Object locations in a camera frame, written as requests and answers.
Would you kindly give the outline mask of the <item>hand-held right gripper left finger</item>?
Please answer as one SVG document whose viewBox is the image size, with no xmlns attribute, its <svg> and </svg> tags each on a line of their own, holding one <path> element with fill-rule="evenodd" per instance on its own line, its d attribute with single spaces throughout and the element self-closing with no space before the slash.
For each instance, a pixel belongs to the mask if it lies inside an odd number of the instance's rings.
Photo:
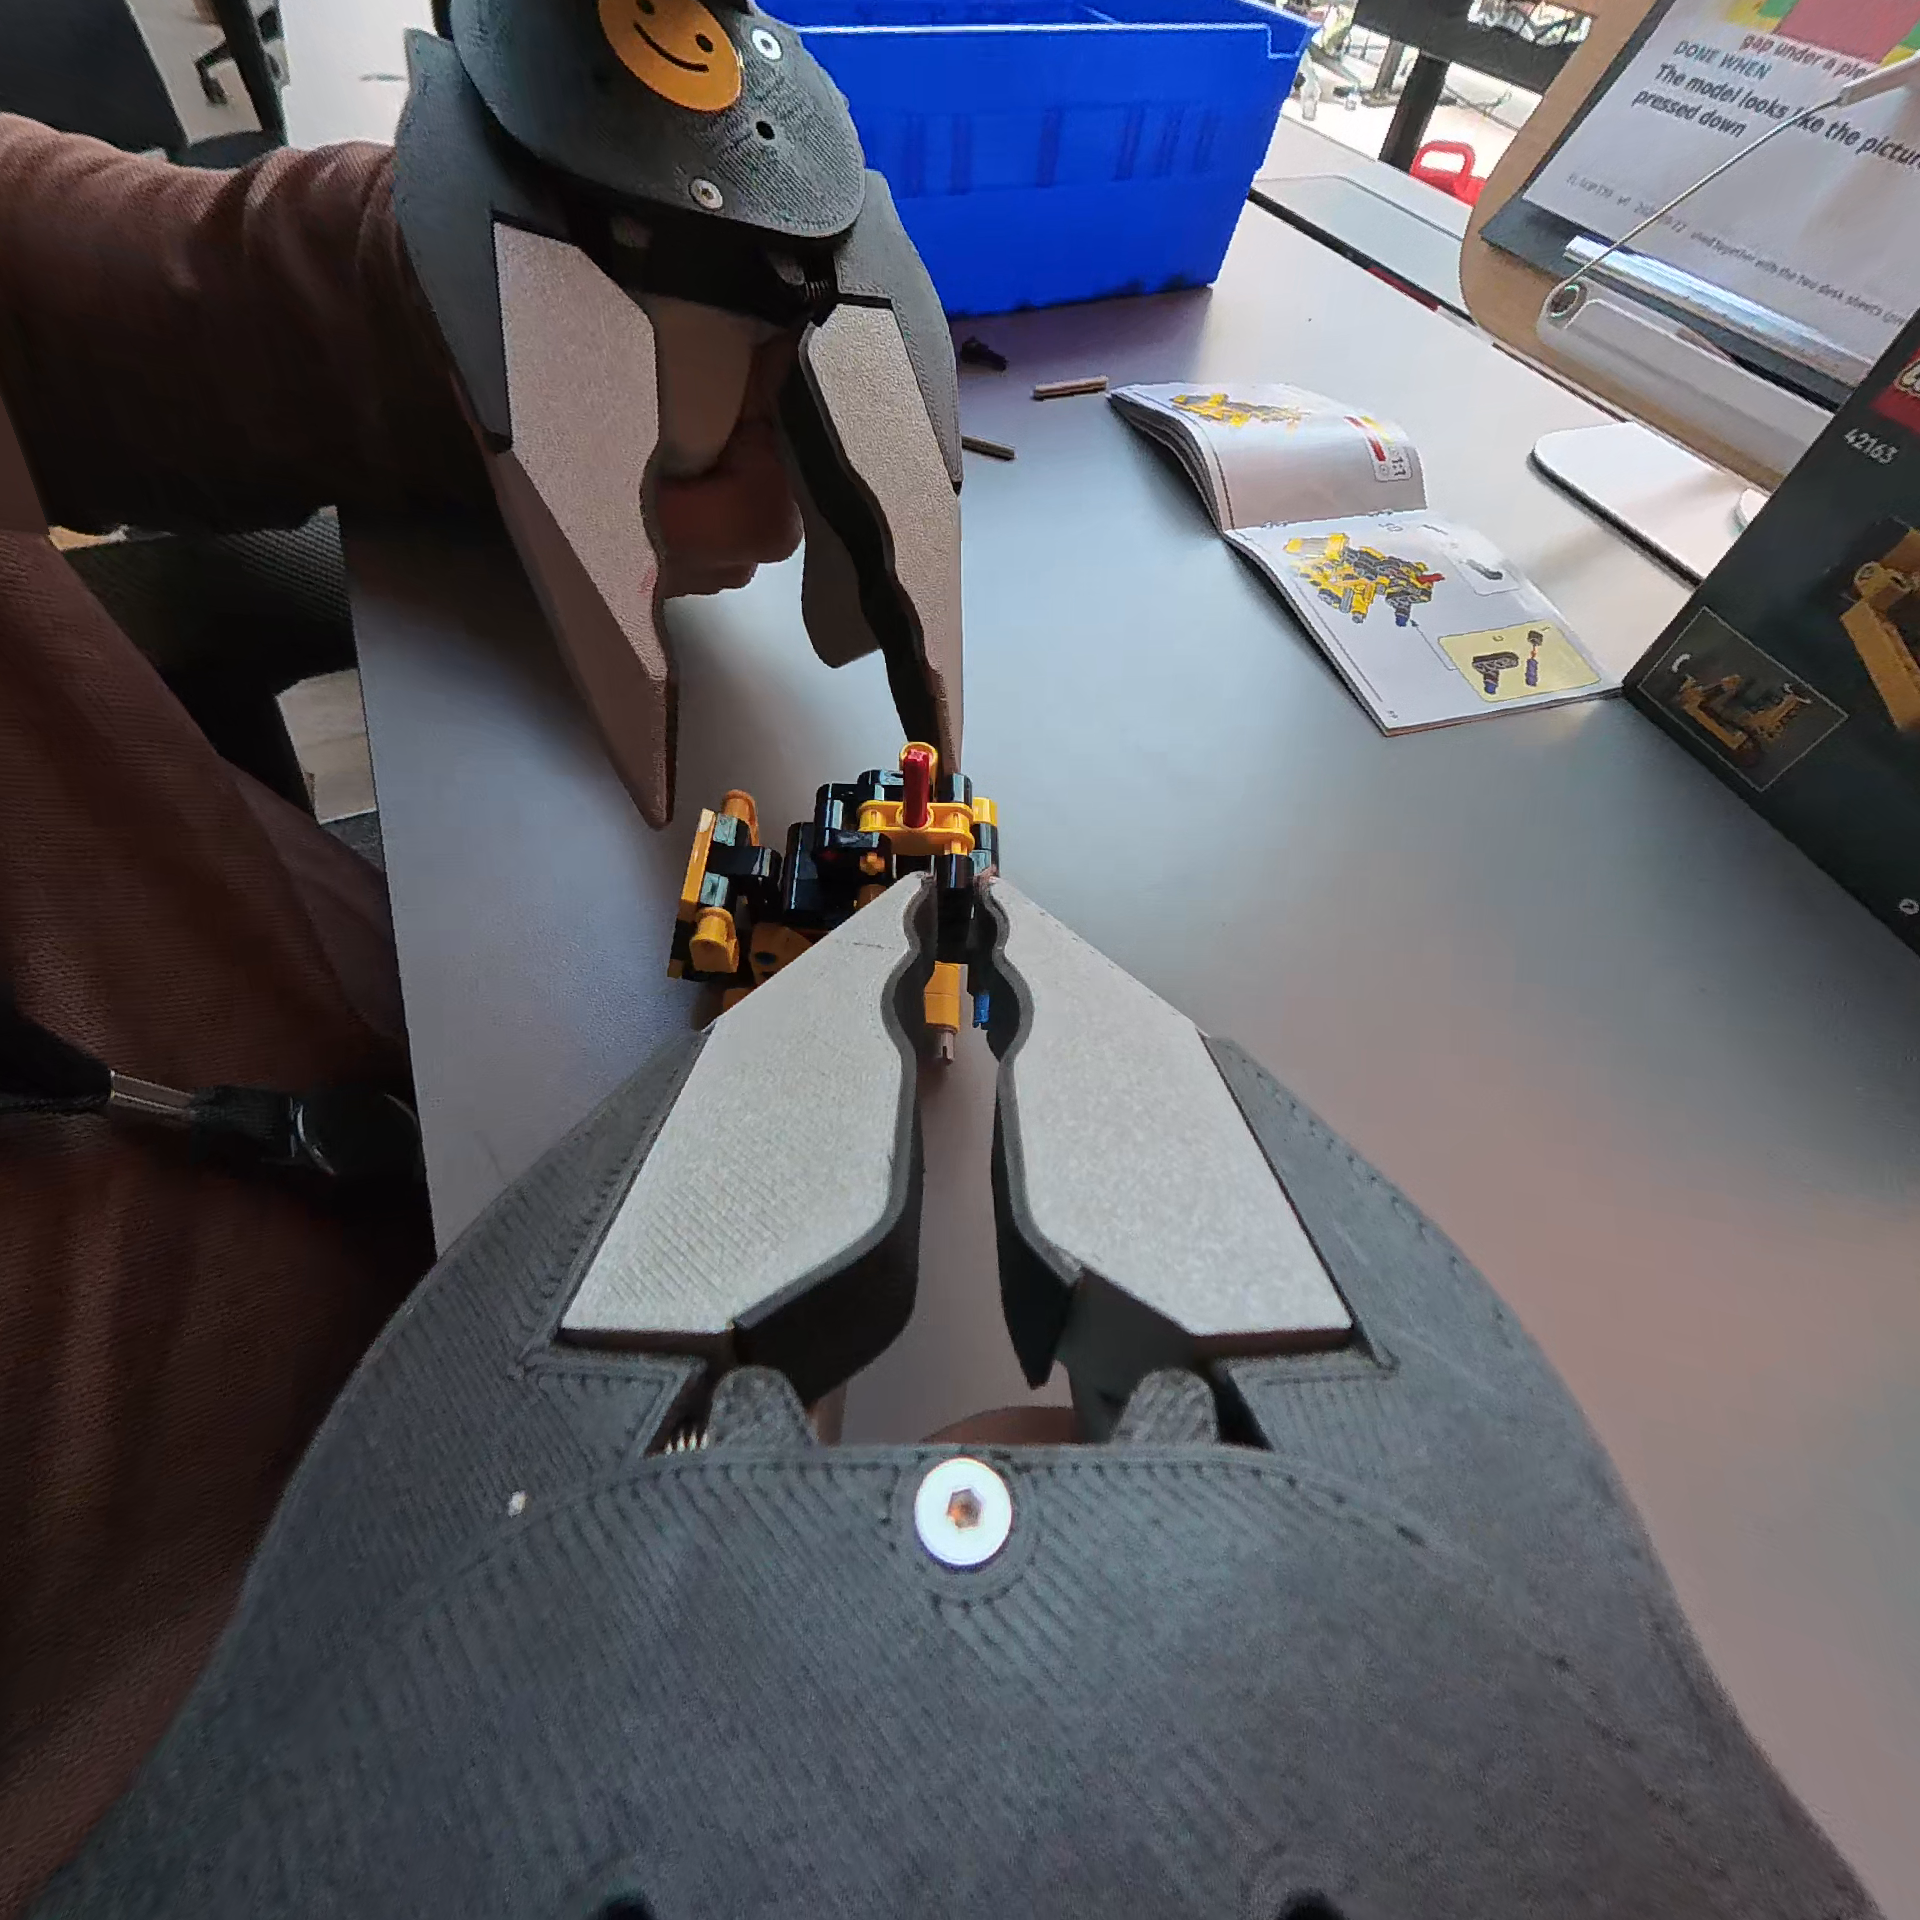
<svg viewBox="0 0 1920 1920">
<path fill-rule="evenodd" d="M 829 1398 L 906 1329 L 921 1247 L 929 879 L 720 1015 L 560 1319 L 575 1347 L 775 1369 Z"/>
</svg>

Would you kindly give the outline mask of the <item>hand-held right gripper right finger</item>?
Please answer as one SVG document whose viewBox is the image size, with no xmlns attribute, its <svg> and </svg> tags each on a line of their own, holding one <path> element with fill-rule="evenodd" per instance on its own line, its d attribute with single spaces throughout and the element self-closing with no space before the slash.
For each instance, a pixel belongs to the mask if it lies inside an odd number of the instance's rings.
<svg viewBox="0 0 1920 1920">
<path fill-rule="evenodd" d="M 989 882 L 993 1200 L 1025 1376 L 1344 1347 L 1354 1318 L 1202 1031 Z"/>
</svg>

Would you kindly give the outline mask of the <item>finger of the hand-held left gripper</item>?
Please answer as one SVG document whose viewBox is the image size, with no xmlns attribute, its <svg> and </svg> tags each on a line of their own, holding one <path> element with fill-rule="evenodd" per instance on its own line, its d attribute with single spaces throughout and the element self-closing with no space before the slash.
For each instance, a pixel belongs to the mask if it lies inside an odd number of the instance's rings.
<svg viewBox="0 0 1920 1920">
<path fill-rule="evenodd" d="M 815 655 L 827 665 L 879 656 L 903 736 L 959 774 L 963 513 L 891 306 L 837 304 L 804 328 L 780 425 L 803 515 Z"/>
<path fill-rule="evenodd" d="M 585 252 L 495 227 L 512 441 L 497 505 L 560 655 L 642 820 L 677 779 L 677 671 L 645 518 L 658 454 L 656 335 Z"/>
</svg>

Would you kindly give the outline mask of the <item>yellow lego bulldozer model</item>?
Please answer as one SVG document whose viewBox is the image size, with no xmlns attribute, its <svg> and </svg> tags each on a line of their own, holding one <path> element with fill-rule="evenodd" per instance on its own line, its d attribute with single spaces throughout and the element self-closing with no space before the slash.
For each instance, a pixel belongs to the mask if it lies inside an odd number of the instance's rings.
<svg viewBox="0 0 1920 1920">
<path fill-rule="evenodd" d="M 906 740 L 895 771 L 823 785 L 780 849 L 735 790 L 695 828 L 667 974 L 732 1008 L 899 880 L 929 879 L 933 900 L 946 859 L 999 874 L 999 814 L 927 740 Z"/>
</svg>

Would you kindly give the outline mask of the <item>lego instruction booklet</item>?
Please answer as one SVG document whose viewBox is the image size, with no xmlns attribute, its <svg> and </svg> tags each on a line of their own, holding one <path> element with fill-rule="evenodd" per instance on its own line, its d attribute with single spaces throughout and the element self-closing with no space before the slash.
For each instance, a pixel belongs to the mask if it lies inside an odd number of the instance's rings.
<svg viewBox="0 0 1920 1920">
<path fill-rule="evenodd" d="M 1618 691 L 1522 570 L 1429 505 L 1395 423 L 1287 382 L 1135 385 L 1108 402 L 1183 463 L 1383 734 Z"/>
</svg>

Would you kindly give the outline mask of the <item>dark lego box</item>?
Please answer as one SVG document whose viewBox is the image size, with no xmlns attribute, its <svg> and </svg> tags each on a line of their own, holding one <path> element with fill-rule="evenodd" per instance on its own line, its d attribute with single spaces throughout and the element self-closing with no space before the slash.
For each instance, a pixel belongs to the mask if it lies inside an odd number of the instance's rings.
<svg viewBox="0 0 1920 1920">
<path fill-rule="evenodd" d="M 1623 679 L 1917 950 L 1917 323 Z"/>
</svg>

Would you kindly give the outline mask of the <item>person's left hand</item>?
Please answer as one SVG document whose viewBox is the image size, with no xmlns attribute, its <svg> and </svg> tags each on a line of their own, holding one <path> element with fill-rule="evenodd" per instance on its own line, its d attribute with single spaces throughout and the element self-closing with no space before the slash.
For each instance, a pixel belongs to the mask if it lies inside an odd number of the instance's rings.
<svg viewBox="0 0 1920 1920">
<path fill-rule="evenodd" d="M 743 587 L 803 543 L 780 440 L 763 418 L 739 423 L 712 468 L 663 476 L 655 510 L 667 602 Z"/>
</svg>

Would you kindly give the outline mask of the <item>blue plastic bin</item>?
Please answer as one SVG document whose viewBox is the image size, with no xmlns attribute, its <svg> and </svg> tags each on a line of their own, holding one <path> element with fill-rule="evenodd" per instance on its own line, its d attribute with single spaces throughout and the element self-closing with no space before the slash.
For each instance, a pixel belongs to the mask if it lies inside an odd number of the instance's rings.
<svg viewBox="0 0 1920 1920">
<path fill-rule="evenodd" d="M 945 311 L 1210 287 L 1313 23 L 1243 3 L 775 3 Z"/>
</svg>

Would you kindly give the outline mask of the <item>black office chair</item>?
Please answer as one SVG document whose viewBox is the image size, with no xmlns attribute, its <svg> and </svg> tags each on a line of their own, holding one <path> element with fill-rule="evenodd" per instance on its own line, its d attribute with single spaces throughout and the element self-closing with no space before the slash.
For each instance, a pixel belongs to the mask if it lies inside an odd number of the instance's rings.
<svg viewBox="0 0 1920 1920">
<path fill-rule="evenodd" d="M 339 515 L 242 536 L 127 536 L 66 564 L 229 763 L 313 812 L 279 697 L 356 665 Z"/>
</svg>

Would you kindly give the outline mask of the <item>person in brown shirt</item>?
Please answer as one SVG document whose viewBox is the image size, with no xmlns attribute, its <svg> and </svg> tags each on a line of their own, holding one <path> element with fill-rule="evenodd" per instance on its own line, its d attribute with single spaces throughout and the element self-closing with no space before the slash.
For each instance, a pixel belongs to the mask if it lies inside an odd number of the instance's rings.
<svg viewBox="0 0 1920 1920">
<path fill-rule="evenodd" d="M 380 880 L 231 768 L 66 558 L 4 536 L 3 946 L 27 1017 L 171 1089 L 403 1094 Z M 365 1347 L 415 1191 L 4 1120 L 3 1884 L 25 1912 L 154 1750 Z"/>
</svg>

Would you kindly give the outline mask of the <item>brown cardboard board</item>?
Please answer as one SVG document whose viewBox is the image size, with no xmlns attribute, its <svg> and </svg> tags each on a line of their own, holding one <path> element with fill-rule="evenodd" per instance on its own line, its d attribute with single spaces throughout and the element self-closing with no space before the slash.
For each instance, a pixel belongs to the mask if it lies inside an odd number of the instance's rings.
<svg viewBox="0 0 1920 1920">
<path fill-rule="evenodd" d="M 1577 227 L 1529 201 L 1529 188 L 1568 132 L 1664 23 L 1671 3 L 1595 3 L 1573 50 L 1482 191 L 1461 246 L 1459 282 L 1471 319 L 1504 348 L 1536 355 L 1551 291 L 1575 271 Z"/>
</svg>

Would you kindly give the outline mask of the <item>silver monitor stand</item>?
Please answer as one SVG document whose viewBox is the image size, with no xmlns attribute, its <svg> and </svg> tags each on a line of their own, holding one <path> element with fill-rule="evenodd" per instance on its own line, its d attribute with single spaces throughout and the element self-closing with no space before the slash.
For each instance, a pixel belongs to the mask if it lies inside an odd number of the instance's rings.
<svg viewBox="0 0 1920 1920">
<path fill-rule="evenodd" d="M 1787 315 L 1594 238 L 1568 242 L 1539 340 L 1623 418 L 1545 434 L 1536 472 L 1700 582 L 1811 450 L 1867 362 Z"/>
</svg>

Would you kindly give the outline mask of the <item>white instruction sheet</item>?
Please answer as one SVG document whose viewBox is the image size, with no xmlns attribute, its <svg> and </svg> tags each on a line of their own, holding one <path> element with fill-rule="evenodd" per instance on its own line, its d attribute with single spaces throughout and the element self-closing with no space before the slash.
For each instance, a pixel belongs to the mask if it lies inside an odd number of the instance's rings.
<svg viewBox="0 0 1920 1920">
<path fill-rule="evenodd" d="M 1876 360 L 1917 303 L 1915 3 L 1675 3 L 1527 196 Z"/>
</svg>

